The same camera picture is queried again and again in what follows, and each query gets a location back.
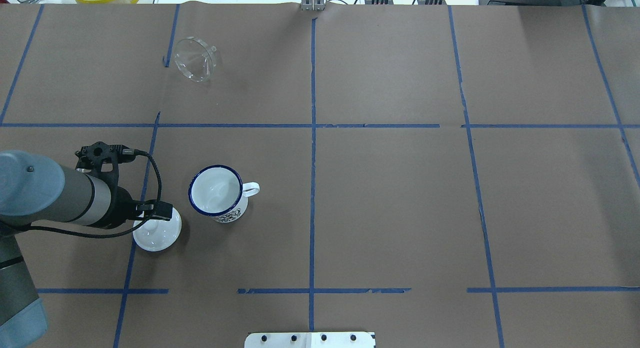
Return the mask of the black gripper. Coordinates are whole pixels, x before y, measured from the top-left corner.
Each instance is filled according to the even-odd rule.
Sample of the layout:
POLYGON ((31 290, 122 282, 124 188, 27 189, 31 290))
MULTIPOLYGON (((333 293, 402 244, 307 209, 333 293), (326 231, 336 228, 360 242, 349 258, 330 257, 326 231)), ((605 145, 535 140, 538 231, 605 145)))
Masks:
POLYGON ((171 203, 134 200, 125 188, 118 186, 113 209, 106 218, 106 229, 118 228, 127 220, 135 219, 137 221, 155 219, 168 222, 173 218, 173 211, 174 207, 171 203))

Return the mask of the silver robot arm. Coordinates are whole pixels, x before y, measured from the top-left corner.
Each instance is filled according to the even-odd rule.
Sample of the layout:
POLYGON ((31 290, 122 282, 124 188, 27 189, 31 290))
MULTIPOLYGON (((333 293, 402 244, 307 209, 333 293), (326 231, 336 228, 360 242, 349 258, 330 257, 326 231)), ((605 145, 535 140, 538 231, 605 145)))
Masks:
POLYGON ((98 141, 75 153, 75 168, 24 150, 1 152, 1 346, 25 348, 48 330, 44 304, 30 275, 16 235, 41 231, 74 237, 98 234, 36 226, 37 221, 69 223, 105 230, 135 221, 131 232, 150 220, 169 222, 173 206, 157 192, 151 200, 134 200, 119 186, 119 165, 145 157, 156 179, 160 172, 144 150, 98 141))

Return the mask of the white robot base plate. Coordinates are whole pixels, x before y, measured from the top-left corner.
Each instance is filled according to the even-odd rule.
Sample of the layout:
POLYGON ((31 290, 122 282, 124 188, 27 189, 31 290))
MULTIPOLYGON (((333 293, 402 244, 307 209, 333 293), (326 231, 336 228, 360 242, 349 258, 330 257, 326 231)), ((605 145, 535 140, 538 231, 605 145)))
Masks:
POLYGON ((375 334, 366 331, 254 332, 245 348, 375 348, 375 334))

